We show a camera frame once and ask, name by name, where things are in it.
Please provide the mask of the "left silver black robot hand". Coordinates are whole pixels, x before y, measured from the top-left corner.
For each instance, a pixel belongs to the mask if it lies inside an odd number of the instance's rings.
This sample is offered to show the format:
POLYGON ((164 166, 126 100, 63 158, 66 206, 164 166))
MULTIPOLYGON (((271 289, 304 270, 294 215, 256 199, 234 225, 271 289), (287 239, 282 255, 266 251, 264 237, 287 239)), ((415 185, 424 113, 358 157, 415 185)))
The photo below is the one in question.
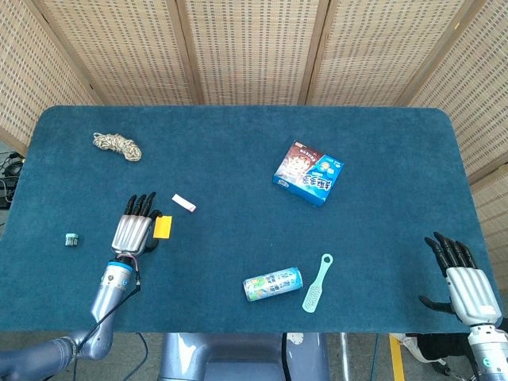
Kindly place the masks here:
POLYGON ((154 251, 159 239, 152 235, 155 231, 156 219, 162 216, 160 210, 152 210, 156 192, 132 195, 122 214, 111 244, 117 254, 139 256, 154 251))

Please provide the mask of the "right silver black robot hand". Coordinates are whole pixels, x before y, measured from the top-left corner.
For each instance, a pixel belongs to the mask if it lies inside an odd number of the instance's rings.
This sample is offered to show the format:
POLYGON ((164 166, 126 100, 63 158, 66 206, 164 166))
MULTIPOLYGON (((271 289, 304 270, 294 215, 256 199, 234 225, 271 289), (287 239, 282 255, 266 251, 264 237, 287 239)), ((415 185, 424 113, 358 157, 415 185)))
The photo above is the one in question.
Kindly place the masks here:
POLYGON ((435 255, 448 287, 449 301, 434 302, 420 295, 420 302, 430 310, 456 316, 468 327, 497 323, 502 311, 489 279, 469 247, 439 232, 424 241, 435 255))

